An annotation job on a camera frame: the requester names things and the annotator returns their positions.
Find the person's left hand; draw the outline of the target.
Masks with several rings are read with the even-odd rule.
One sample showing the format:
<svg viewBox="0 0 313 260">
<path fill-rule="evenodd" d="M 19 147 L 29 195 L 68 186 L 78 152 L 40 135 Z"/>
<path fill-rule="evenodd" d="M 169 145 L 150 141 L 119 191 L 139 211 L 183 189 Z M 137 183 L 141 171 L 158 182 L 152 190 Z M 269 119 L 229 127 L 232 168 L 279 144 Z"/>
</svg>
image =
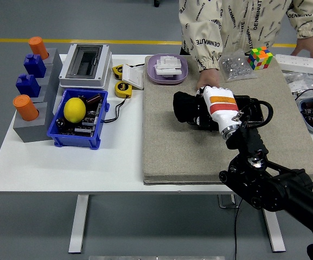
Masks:
<svg viewBox="0 0 313 260">
<path fill-rule="evenodd" d="M 297 56 L 302 50 L 308 51 L 310 57 L 313 59 L 313 36 L 308 38 L 298 38 L 296 42 L 296 47 L 291 55 Z"/>
</svg>

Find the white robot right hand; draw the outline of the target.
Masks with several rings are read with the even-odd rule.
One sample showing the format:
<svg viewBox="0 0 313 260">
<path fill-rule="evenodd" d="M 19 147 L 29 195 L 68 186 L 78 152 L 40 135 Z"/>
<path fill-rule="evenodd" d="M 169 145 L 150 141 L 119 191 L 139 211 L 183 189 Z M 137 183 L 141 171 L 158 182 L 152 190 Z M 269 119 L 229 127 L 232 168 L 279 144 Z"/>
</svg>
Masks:
<svg viewBox="0 0 313 260">
<path fill-rule="evenodd" d="M 240 112 L 230 89 L 204 86 L 197 90 L 197 95 L 204 98 L 207 111 L 218 124 L 219 132 L 228 139 L 241 125 Z"/>
</svg>

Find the person's right hand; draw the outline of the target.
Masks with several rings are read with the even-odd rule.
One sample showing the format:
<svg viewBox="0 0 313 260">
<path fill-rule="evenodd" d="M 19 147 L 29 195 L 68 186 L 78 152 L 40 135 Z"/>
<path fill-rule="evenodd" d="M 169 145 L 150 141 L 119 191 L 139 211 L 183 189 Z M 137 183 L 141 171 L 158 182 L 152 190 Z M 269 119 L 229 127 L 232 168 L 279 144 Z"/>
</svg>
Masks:
<svg viewBox="0 0 313 260">
<path fill-rule="evenodd" d="M 196 90 L 201 87 L 219 87 L 220 86 L 220 72 L 217 69 L 205 69 L 200 72 L 199 79 L 196 83 Z"/>
</svg>

